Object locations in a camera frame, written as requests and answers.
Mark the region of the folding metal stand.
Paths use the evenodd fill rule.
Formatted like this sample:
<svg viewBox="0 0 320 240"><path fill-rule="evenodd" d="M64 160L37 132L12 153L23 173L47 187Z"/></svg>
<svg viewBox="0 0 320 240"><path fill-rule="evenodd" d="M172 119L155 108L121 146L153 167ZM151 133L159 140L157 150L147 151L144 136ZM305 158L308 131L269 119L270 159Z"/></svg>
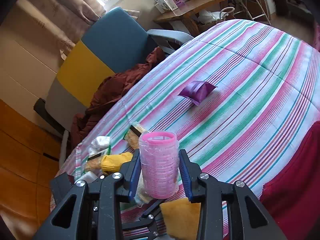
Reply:
<svg viewBox="0 0 320 240"><path fill-rule="evenodd" d="M235 15L246 14L246 16L257 22L262 22L267 25L271 25L268 7L265 0L232 0L235 5L239 7L239 10L235 12Z"/></svg>

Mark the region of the striped pink green bedspread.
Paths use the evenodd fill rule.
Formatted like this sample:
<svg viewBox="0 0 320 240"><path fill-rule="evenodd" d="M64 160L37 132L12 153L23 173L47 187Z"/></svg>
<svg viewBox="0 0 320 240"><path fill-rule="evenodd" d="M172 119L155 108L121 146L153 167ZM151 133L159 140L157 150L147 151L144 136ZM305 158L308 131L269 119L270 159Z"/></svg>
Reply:
<svg viewBox="0 0 320 240"><path fill-rule="evenodd" d="M200 103L178 96L192 81L216 88ZM175 51L142 78L73 150L62 172L78 176L100 135L130 150L133 122L176 134L191 161L217 180L263 186L290 161L319 120L319 52L281 30L228 20Z"/></svg>

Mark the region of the pink patterned curtain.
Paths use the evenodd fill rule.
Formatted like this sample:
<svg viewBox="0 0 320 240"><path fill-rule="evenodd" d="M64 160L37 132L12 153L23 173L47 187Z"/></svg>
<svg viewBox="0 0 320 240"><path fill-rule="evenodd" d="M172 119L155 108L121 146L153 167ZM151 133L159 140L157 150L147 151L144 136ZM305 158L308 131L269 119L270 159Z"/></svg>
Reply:
<svg viewBox="0 0 320 240"><path fill-rule="evenodd" d="M16 4L53 35L64 55L106 13L98 0L17 0Z"/></svg>

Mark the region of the wooden side desk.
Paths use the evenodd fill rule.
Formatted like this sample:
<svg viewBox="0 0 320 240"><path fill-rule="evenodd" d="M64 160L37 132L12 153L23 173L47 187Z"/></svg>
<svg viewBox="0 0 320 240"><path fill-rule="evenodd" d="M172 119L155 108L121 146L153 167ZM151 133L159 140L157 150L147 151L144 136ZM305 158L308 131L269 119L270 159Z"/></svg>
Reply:
<svg viewBox="0 0 320 240"><path fill-rule="evenodd" d="M228 0L189 0L184 5L174 11L165 12L159 15L153 21L160 25L162 28L167 28L170 22L181 21L191 36L195 37L200 34L196 22L191 18L196 15L202 9L207 9L214 5L227 5Z"/></svg>

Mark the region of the white boxes on desk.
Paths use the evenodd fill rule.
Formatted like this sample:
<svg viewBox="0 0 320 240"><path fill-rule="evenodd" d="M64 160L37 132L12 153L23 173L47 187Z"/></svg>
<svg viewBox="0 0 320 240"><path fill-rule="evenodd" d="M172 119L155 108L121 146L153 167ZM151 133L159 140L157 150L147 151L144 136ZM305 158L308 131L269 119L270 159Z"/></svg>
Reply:
<svg viewBox="0 0 320 240"><path fill-rule="evenodd" d="M155 0L159 11L175 11L185 5L185 0Z"/></svg>

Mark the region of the pink hair roller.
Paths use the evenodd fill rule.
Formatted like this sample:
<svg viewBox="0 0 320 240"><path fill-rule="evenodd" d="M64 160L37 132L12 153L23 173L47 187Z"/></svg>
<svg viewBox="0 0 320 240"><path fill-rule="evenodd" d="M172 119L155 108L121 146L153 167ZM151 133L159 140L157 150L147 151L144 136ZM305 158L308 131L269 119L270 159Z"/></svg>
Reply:
<svg viewBox="0 0 320 240"><path fill-rule="evenodd" d="M139 137L144 190L155 199L167 199L177 191L179 142L167 131L144 132Z"/></svg>

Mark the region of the yellow knitted item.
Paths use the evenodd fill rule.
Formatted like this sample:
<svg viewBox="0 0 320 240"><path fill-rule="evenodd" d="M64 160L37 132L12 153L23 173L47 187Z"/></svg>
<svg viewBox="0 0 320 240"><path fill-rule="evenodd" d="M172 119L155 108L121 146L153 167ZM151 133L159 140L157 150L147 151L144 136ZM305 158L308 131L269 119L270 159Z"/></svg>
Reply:
<svg viewBox="0 0 320 240"><path fill-rule="evenodd" d="M131 161L133 154L124 152L121 154L104 155L101 159L101 170L106 174L119 172L123 163Z"/></svg>

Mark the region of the purple satin pouch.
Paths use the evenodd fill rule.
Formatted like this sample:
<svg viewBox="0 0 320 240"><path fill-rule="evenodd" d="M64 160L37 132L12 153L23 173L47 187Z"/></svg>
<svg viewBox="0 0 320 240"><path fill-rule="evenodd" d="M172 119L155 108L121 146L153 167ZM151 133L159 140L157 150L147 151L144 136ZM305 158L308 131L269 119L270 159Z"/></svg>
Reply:
<svg viewBox="0 0 320 240"><path fill-rule="evenodd" d="M215 85L207 81L192 81L182 89L178 96L189 99L198 106L215 88Z"/></svg>

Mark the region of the packaged scrub sponge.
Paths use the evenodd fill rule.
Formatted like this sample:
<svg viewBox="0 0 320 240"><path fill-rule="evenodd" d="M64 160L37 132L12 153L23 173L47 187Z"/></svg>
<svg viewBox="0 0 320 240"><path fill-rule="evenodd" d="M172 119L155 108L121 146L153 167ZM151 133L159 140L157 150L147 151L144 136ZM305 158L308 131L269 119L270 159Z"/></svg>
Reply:
<svg viewBox="0 0 320 240"><path fill-rule="evenodd" d="M124 140L134 149L139 148L139 137L144 133L148 132L140 123L133 122L127 132L124 135Z"/></svg>

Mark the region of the orange-tan sponge block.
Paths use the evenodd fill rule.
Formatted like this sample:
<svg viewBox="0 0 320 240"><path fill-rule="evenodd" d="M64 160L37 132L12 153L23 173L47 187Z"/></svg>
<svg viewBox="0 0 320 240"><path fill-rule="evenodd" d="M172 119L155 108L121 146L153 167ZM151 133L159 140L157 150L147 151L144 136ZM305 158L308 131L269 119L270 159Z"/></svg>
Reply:
<svg viewBox="0 0 320 240"><path fill-rule="evenodd" d="M199 228L200 203L181 198L160 205L167 234L174 239L195 240Z"/></svg>

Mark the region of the red blanket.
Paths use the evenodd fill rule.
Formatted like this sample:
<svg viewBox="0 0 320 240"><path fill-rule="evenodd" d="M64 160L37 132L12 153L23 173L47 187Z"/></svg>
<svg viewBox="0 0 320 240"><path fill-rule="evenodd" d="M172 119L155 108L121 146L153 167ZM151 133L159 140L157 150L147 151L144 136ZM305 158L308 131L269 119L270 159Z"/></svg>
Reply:
<svg viewBox="0 0 320 240"><path fill-rule="evenodd" d="M260 201L287 239L319 239L319 121L287 165L263 186Z"/></svg>

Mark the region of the white wipes packet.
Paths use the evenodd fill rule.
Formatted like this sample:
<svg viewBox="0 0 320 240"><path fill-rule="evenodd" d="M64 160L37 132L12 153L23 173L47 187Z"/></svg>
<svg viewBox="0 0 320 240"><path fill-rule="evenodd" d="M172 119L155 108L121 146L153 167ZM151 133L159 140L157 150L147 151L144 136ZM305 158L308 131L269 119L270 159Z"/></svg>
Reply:
<svg viewBox="0 0 320 240"><path fill-rule="evenodd" d="M111 154L111 138L108 136L98 136L88 148L88 160L92 160L103 155Z"/></svg>

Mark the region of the grey yellow blue chair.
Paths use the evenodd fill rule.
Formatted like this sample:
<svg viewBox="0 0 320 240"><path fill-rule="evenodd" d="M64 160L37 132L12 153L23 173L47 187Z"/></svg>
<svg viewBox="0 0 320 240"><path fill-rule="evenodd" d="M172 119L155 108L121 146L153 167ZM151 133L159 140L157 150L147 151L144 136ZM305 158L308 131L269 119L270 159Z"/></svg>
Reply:
<svg viewBox="0 0 320 240"><path fill-rule="evenodd" d="M34 111L60 134L70 131L72 118L89 107L102 81L142 63L157 47L166 54L192 40L182 31L145 31L125 10L116 7L93 24L68 54L45 99Z"/></svg>

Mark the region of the orange wooden headboard panels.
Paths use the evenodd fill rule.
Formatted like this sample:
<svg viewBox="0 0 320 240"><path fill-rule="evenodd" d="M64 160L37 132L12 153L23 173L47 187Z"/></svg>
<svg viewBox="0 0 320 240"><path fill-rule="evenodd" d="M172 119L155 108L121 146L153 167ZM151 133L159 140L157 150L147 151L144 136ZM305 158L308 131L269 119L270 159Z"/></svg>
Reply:
<svg viewBox="0 0 320 240"><path fill-rule="evenodd" d="M1 102L1 218L16 239L31 239L50 213L60 146L60 137Z"/></svg>

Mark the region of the dark red garment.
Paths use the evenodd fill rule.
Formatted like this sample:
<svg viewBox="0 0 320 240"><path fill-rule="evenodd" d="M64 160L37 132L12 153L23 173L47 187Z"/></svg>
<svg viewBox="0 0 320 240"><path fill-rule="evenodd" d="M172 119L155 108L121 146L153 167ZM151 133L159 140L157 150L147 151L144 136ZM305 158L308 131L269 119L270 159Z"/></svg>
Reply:
<svg viewBox="0 0 320 240"><path fill-rule="evenodd" d="M75 148L104 115L136 85L146 74L165 59L165 52L156 47L145 59L129 70L107 77L98 87L91 100L90 106L84 114L76 114L73 118L70 141Z"/></svg>

